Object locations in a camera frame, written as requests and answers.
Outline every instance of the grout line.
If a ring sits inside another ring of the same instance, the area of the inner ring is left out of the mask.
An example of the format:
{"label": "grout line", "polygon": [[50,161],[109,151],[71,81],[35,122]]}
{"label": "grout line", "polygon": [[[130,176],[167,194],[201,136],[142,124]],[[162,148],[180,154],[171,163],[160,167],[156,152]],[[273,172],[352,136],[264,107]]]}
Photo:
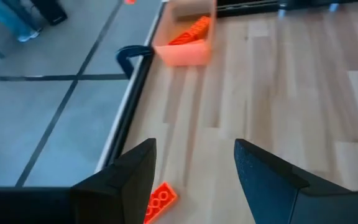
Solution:
{"label": "grout line", "polygon": [[127,80],[127,77],[123,73],[97,75],[46,75],[41,77],[0,77],[0,82],[49,82],[74,80]]}
{"label": "grout line", "polygon": [[89,51],[84,62],[82,63],[78,73],[75,75],[77,77],[77,79],[72,81],[69,89],[67,90],[65,96],[63,97],[62,101],[60,102],[59,107],[57,108],[52,120],[49,122],[49,125],[47,126],[37,147],[35,148],[33,154],[31,155],[31,158],[27,162],[26,166],[24,167],[24,170],[22,171],[22,174],[20,175],[19,179],[17,180],[15,187],[23,187],[24,183],[26,182],[27,178],[29,177],[31,170],[33,169],[35,163],[37,162],[39,156],[41,155],[41,152],[44,149],[50,135],[52,134],[52,131],[55,128],[59,118],[61,117],[63,110],[65,109],[68,101],[70,100],[70,97],[72,96],[72,94],[75,90],[75,87],[78,84],[78,80],[81,79],[81,76],[83,75],[85,69],[87,68],[89,62],[91,61],[94,53],[97,51],[97,49],[100,45],[100,42],[102,42],[104,37],[106,36],[107,31],[110,28],[110,25],[113,22],[114,18],[116,17],[116,14],[121,6],[122,6],[122,1],[118,1],[116,6],[110,13],[110,16],[108,17],[107,21],[104,23],[103,28],[100,31],[98,38],[96,39],[96,42],[93,44],[91,50]]}

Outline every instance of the orange plastic bin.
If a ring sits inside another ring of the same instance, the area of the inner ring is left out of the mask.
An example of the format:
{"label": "orange plastic bin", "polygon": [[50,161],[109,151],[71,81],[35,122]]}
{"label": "orange plastic bin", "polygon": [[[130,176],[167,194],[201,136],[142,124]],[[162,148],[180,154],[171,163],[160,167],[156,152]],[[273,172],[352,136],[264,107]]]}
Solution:
{"label": "orange plastic bin", "polygon": [[[204,39],[183,45],[168,45],[201,16],[211,18]],[[215,21],[215,0],[171,0],[161,16],[152,42],[153,48],[169,66],[205,65],[211,58]]]}

